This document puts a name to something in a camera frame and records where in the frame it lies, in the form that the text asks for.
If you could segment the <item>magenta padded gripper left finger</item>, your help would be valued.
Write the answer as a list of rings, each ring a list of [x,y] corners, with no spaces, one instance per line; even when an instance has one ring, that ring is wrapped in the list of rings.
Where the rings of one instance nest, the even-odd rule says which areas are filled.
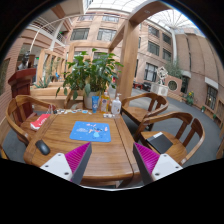
[[[92,145],[88,142],[66,154],[55,154],[41,169],[79,185],[91,153]]]

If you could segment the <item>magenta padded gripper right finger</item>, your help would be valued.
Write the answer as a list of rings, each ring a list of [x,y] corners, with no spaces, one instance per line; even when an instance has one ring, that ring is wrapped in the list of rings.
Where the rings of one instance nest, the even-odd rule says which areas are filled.
[[[144,184],[152,183],[182,169],[168,154],[157,154],[138,143],[133,144],[133,154]]]

